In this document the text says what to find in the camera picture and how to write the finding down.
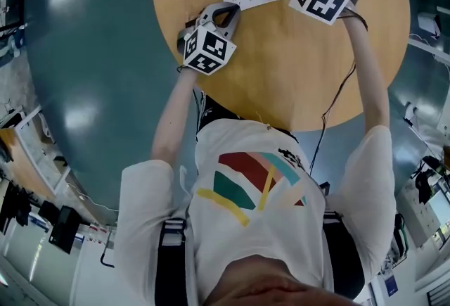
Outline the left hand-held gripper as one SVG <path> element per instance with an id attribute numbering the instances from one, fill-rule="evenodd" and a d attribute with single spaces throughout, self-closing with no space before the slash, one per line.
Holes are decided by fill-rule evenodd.
<path id="1" fill-rule="evenodd" d="M 211 75 L 224 67 L 236 50 L 233 33 L 240 21 L 237 4 L 210 4 L 178 33 L 176 47 L 184 67 Z"/>

